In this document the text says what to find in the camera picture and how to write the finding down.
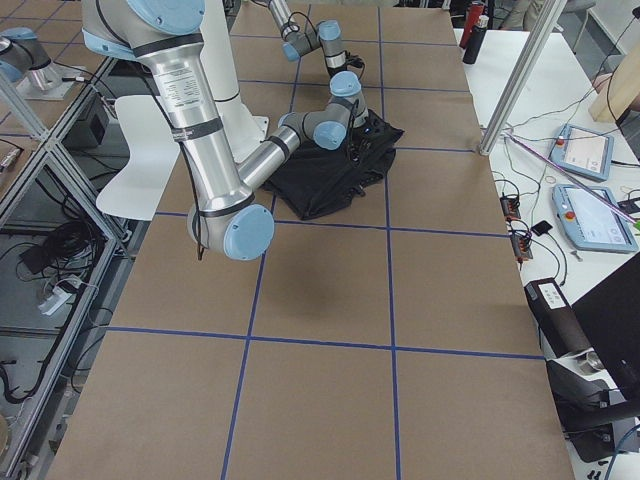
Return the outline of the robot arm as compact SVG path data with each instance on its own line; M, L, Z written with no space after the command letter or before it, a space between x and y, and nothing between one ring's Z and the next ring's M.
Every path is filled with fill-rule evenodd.
M306 14L292 12L288 4L280 0L254 1L254 4L269 10L283 40L282 50L289 61L298 61L309 53L321 50L330 77L350 67L364 72L364 60L344 47L337 20L314 24Z
M340 25L301 29L283 1L267 8L290 60L324 55L331 92L321 111L290 113L269 136L239 97L224 7L219 1L85 1L83 36L95 53L147 67L173 140L188 165L194 204L190 230L200 249L248 261L274 235L271 213L254 200L261 186L307 141L335 150L363 125L368 108L347 68Z

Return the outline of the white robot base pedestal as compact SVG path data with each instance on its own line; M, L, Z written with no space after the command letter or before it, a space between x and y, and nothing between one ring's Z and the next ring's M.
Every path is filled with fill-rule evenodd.
M266 138L269 118L254 116L241 98L222 1L205 1L200 32L204 72L234 161L240 164Z

